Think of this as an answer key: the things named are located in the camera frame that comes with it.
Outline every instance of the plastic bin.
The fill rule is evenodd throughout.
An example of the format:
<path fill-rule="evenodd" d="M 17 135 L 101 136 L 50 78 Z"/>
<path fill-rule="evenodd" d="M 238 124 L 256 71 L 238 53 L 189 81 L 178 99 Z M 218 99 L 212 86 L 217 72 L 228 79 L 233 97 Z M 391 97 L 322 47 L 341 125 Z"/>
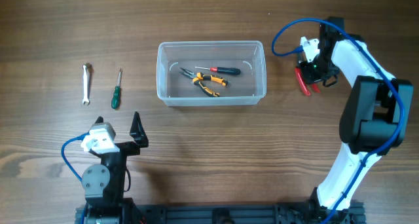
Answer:
<path fill-rule="evenodd" d="M 237 76 L 198 67 L 236 67 Z M 203 83 L 220 97 L 209 97 L 180 74 L 193 72 L 219 75 L 227 86 Z M 260 41 L 191 41 L 161 43 L 157 56 L 157 96 L 168 106 L 254 105 L 266 95 L 266 63 Z"/>

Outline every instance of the green screwdriver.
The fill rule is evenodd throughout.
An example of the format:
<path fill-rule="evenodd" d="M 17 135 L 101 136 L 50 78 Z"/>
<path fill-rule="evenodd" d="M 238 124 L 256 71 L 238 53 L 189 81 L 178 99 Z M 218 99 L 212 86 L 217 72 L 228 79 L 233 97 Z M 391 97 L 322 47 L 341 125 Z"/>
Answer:
<path fill-rule="evenodd" d="M 112 104 L 113 109 L 117 109 L 120 103 L 120 77 L 122 76 L 122 69 L 119 70 L 118 85 L 115 87 L 113 92 Z"/>

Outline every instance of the pliers handle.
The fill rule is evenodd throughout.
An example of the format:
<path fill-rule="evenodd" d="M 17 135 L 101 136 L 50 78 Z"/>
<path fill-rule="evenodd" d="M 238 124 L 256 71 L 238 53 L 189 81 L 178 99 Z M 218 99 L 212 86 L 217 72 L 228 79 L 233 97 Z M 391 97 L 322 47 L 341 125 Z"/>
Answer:
<path fill-rule="evenodd" d="M 297 80 L 298 80 L 298 82 L 300 84 L 302 93 L 304 93 L 306 96 L 311 96 L 312 94 L 308 90 L 306 83 L 303 81 L 303 79 L 301 77 L 301 69 L 299 69 L 299 68 L 296 67 L 295 68 L 295 75 L 297 76 Z M 313 91 L 315 93 L 320 93 L 320 89 L 317 87 L 317 85 L 315 83 L 314 84 L 311 84 L 310 86 L 313 88 Z"/>
<path fill-rule="evenodd" d="M 213 90 L 209 89 L 208 87 L 206 87 L 201 79 L 199 79 L 198 77 L 195 77 L 194 79 L 192 79 L 192 82 L 194 83 L 195 86 L 199 86 L 199 88 L 201 88 L 201 90 L 207 95 L 207 96 L 211 96 L 211 97 L 219 97 L 220 93 L 214 92 Z"/>
<path fill-rule="evenodd" d="M 196 73 L 196 77 L 200 80 L 214 81 L 214 82 L 219 83 L 223 86 L 226 86 L 228 84 L 228 81 L 226 79 L 224 79 L 220 76 L 217 76 L 217 75 Z"/>

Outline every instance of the black metal base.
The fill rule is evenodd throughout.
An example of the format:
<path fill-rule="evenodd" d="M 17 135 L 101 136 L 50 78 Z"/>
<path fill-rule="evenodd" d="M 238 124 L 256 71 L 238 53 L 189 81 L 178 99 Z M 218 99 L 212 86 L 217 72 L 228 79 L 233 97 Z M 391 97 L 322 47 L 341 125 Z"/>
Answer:
<path fill-rule="evenodd" d="M 304 202 L 255 206 L 137 206 L 147 224 L 212 224 L 213 210 L 226 208 L 235 224 L 303 224 Z M 363 203 L 351 204 L 348 215 L 340 223 L 366 224 Z M 75 224 L 80 223 L 82 209 L 77 209 Z M 322 220 L 309 223 L 320 223 Z"/>

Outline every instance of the metal wrench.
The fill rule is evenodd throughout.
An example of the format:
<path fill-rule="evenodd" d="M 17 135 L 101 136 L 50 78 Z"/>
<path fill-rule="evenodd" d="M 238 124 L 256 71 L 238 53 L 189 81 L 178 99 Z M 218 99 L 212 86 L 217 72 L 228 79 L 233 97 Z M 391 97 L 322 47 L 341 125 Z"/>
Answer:
<path fill-rule="evenodd" d="M 91 64 L 86 63 L 83 65 L 83 104 L 90 104 L 89 100 L 89 87 L 90 87 L 90 68 Z"/>

